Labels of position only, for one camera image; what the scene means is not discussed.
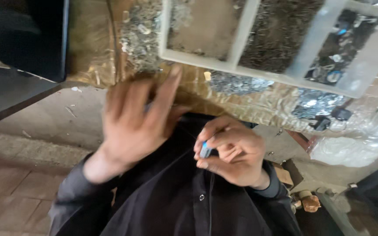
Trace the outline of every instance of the brick floor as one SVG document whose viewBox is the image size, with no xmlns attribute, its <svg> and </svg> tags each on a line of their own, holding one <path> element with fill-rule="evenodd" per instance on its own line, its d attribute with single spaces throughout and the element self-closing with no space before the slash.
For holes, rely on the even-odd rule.
<svg viewBox="0 0 378 236">
<path fill-rule="evenodd" d="M 21 231 L 40 200 L 15 198 L 0 215 L 0 230 Z"/>
<path fill-rule="evenodd" d="M 24 227 L 24 232 L 49 233 L 50 218 L 47 212 L 52 205 L 51 201 L 41 201 Z"/>
<path fill-rule="evenodd" d="M 46 236 L 67 168 L 0 159 L 0 236 Z"/>
<path fill-rule="evenodd" d="M 21 168 L 0 167 L 0 194 L 9 196 L 29 172 Z"/>
<path fill-rule="evenodd" d="M 64 178 L 65 176 L 31 172 L 13 192 L 13 195 L 54 200 Z"/>
</svg>

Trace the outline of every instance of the blue object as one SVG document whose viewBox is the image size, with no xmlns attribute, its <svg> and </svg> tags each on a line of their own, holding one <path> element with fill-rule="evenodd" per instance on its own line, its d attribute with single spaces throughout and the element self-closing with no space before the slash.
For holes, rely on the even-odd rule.
<svg viewBox="0 0 378 236">
<path fill-rule="evenodd" d="M 211 155 L 211 151 L 212 151 L 212 148 L 209 148 L 207 146 L 207 142 L 205 141 L 202 143 L 202 149 L 201 149 L 201 152 L 199 153 L 199 156 L 201 158 L 208 158 Z"/>
<path fill-rule="evenodd" d="M 346 29 L 342 29 L 342 30 L 340 30 L 340 31 L 338 32 L 338 35 L 343 35 L 343 34 L 345 34 L 346 32 L 347 32 Z"/>
</svg>

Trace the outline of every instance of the fingernail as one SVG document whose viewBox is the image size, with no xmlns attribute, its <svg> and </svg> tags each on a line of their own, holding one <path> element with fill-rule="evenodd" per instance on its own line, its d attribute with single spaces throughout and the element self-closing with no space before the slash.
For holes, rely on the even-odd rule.
<svg viewBox="0 0 378 236">
<path fill-rule="evenodd" d="M 208 163 L 206 162 L 202 162 L 200 165 L 199 165 L 199 168 L 202 168 L 202 169 L 206 169 L 208 167 Z"/>
<path fill-rule="evenodd" d="M 198 168 L 206 169 L 206 168 L 208 167 L 208 163 L 199 160 L 199 161 L 196 163 L 196 166 L 197 166 Z"/>
<path fill-rule="evenodd" d="M 172 77 L 177 77 L 182 70 L 182 66 L 180 64 L 174 64 L 170 70 L 169 75 Z"/>
</svg>

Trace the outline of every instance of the clear plastic wrap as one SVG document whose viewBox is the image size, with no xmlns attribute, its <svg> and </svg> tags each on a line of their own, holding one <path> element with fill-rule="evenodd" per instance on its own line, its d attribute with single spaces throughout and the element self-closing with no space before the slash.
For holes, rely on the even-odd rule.
<svg viewBox="0 0 378 236">
<path fill-rule="evenodd" d="M 330 165 L 364 167 L 378 158 L 378 147 L 346 137 L 319 137 L 313 142 L 309 155 L 312 160 Z"/>
</svg>

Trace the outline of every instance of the black cord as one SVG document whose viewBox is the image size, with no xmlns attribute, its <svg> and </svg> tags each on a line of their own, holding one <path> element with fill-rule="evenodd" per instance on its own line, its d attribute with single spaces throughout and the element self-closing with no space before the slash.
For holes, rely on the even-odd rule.
<svg viewBox="0 0 378 236">
<path fill-rule="evenodd" d="M 112 31 L 113 31 L 113 43 L 114 49 L 115 49 L 115 80 L 116 77 L 118 76 L 118 71 L 119 71 L 119 51 L 118 51 L 118 44 L 117 44 L 117 39 L 116 39 L 116 25 L 115 25 L 115 19 L 113 18 L 113 10 L 112 10 L 112 4 L 110 2 L 111 0 L 106 0 L 106 3 L 108 5 L 108 11 L 109 11 L 109 17 L 110 21 L 112 22 Z"/>
</svg>

